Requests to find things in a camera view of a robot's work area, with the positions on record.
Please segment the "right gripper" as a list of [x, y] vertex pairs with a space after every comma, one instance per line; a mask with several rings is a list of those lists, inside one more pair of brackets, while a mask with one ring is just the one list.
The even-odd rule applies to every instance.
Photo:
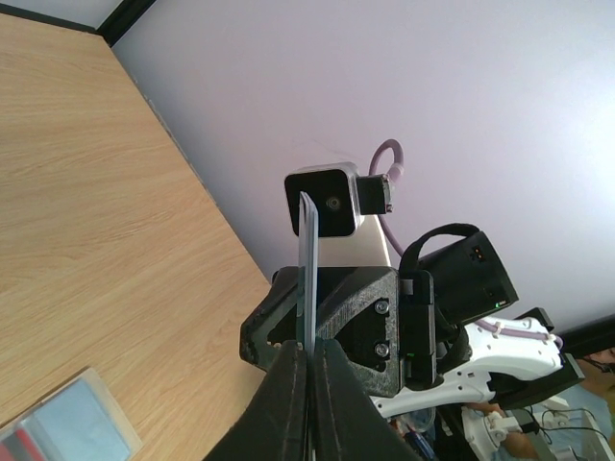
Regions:
[[[300, 270], [280, 269], [268, 294], [242, 323], [239, 356], [268, 370], [278, 347], [297, 335]], [[436, 382], [431, 276], [387, 266], [324, 267], [317, 272], [316, 335], [336, 340], [371, 396]]]

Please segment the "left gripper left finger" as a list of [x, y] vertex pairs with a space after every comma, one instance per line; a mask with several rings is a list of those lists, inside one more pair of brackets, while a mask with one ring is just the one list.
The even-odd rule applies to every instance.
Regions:
[[286, 341], [244, 413], [205, 460], [303, 460], [307, 411], [307, 354]]

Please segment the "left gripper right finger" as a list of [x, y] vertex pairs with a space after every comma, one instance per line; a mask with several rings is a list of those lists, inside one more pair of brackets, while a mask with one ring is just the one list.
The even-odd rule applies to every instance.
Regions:
[[420, 458], [381, 416], [335, 340], [316, 340], [314, 419], [318, 460]]

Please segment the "teal credit card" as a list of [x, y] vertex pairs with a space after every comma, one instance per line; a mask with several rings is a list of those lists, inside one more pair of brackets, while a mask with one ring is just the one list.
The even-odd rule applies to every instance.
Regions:
[[307, 356], [307, 439], [305, 459], [315, 460], [313, 413], [311, 410], [311, 375], [316, 338], [318, 210], [306, 192], [299, 195], [299, 277], [297, 300], [297, 341]]

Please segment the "beige card holder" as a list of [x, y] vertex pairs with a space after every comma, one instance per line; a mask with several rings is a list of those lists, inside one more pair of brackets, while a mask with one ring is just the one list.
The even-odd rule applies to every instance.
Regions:
[[91, 367], [1, 424], [25, 428], [46, 460], [132, 460], [143, 443], [104, 380]]

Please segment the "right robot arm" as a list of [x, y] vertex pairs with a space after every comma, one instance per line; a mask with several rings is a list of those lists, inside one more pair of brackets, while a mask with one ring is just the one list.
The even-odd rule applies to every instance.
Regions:
[[379, 221], [319, 243], [315, 282], [280, 269], [243, 322], [239, 354], [268, 371], [298, 338], [304, 296], [316, 303], [316, 334], [345, 352], [363, 391], [385, 418], [453, 403], [530, 406], [576, 384], [573, 358], [541, 309], [502, 319], [517, 300], [486, 234], [470, 224], [427, 232], [390, 262]]

